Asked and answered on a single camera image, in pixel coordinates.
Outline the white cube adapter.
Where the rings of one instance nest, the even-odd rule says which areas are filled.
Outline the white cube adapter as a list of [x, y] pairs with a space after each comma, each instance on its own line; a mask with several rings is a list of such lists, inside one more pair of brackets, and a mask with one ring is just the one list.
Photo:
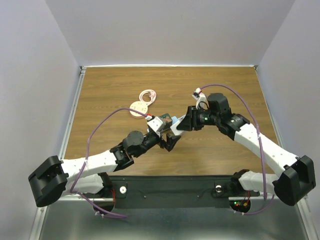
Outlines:
[[181, 136], [183, 135], [184, 131], [183, 130], [178, 130], [177, 129], [177, 126], [179, 125], [178, 122], [176, 122], [175, 124], [173, 124], [171, 127], [170, 127], [170, 130], [172, 131], [173, 135], [174, 136]]

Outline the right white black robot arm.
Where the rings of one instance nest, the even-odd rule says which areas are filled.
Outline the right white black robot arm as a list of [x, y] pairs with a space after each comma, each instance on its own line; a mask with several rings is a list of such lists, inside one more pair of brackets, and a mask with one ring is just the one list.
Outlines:
[[216, 126], [231, 140], [257, 155], [272, 170], [263, 175], [243, 169], [231, 177], [230, 189], [235, 195], [258, 191], [276, 195], [283, 203], [294, 206], [316, 186], [314, 162], [308, 156], [298, 157], [268, 139], [250, 121], [232, 113], [222, 93], [195, 93], [196, 105], [189, 106], [184, 116], [171, 127], [175, 134]]

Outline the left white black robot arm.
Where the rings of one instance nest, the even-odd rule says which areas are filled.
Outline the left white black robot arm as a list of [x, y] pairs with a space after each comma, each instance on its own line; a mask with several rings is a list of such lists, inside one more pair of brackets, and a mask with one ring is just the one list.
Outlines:
[[152, 130], [147, 134], [134, 130], [120, 144], [89, 158], [60, 160], [56, 155], [50, 156], [28, 177], [35, 204], [46, 207], [55, 203], [60, 197], [69, 195], [71, 187], [78, 189], [80, 184], [75, 184], [75, 180], [81, 178], [86, 179], [87, 193], [106, 197], [111, 193], [111, 184], [103, 179], [94, 183], [90, 176], [126, 169], [134, 163], [134, 158], [156, 145], [171, 151], [182, 135], [180, 130], [169, 130], [163, 139]]

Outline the dark green cube socket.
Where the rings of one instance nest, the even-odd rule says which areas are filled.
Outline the dark green cube socket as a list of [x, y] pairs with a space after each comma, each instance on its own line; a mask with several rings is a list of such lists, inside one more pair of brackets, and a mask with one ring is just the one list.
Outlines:
[[174, 122], [173, 118], [168, 113], [160, 115], [159, 118], [161, 118], [161, 120], [164, 122], [164, 126], [166, 128], [169, 128], [170, 126], [172, 126]]

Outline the blue power strip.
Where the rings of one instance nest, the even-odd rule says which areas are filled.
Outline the blue power strip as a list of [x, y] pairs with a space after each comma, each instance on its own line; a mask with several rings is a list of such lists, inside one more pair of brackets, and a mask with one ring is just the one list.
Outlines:
[[185, 115], [183, 116], [180, 116], [180, 117], [177, 117], [177, 116], [172, 116], [171, 119], [172, 119], [172, 124], [175, 124], [176, 122], [180, 122], [184, 119]]

